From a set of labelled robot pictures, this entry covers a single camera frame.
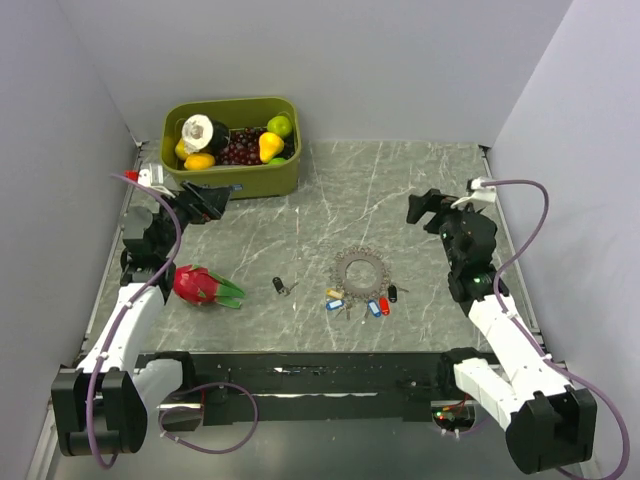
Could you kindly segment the black key tag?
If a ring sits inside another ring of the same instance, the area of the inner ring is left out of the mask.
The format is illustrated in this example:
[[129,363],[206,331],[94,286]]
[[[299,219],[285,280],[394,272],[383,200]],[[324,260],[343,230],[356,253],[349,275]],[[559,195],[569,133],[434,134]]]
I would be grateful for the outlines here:
[[391,284],[387,290],[388,299],[391,303],[396,303],[398,300],[398,291],[395,285]]

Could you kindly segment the red key tag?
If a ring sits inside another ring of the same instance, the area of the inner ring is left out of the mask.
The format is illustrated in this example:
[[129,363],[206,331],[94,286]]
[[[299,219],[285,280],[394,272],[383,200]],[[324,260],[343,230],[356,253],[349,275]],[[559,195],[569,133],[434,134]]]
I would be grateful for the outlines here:
[[390,304],[388,299],[386,297],[381,297],[379,299],[378,304],[380,307],[381,314],[383,316],[388,316],[390,314]]

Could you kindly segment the blue key tag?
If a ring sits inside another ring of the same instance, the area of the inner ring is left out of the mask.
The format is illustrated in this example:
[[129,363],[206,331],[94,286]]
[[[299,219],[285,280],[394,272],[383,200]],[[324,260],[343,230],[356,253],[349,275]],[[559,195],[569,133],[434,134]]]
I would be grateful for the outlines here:
[[331,300],[326,303],[326,309],[328,311],[339,310],[344,307],[344,301],[341,299]]
[[380,317],[382,312],[376,300],[369,300],[367,302],[367,308],[371,315],[374,317]]

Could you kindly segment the yellow key tag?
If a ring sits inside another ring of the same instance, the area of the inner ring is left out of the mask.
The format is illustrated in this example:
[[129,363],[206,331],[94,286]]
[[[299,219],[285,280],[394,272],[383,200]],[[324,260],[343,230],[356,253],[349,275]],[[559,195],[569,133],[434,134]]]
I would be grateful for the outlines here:
[[336,290],[336,289],[331,289],[331,288],[326,290],[326,295],[328,297],[330,297],[330,298],[333,298],[333,299],[343,299],[344,298],[344,294],[341,291]]

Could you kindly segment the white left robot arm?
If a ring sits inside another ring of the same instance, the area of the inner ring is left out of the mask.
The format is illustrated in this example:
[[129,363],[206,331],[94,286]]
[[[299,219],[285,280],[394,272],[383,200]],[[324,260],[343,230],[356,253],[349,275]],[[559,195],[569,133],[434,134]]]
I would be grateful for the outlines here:
[[144,443],[150,413],[170,396],[191,399],[198,388],[190,354],[155,355],[137,364],[143,340],[172,292],[187,226],[220,219],[230,187],[184,181],[178,191],[150,187],[160,209],[132,207],[122,217],[121,278],[117,302],[94,347],[74,367],[59,370],[51,386],[58,445],[65,456],[136,453]]

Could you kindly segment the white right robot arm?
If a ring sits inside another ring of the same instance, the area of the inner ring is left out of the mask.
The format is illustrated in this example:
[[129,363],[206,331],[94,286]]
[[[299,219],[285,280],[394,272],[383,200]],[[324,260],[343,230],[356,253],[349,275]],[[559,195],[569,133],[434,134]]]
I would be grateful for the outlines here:
[[483,214],[496,194],[488,189],[457,198],[431,189],[411,195],[406,221],[432,219],[426,232],[440,238],[449,265],[449,291],[480,331],[503,372],[470,348],[442,357],[437,387],[448,398],[475,399],[505,432],[509,454],[525,474],[587,461],[593,452],[596,401],[548,365],[493,264],[496,224]]

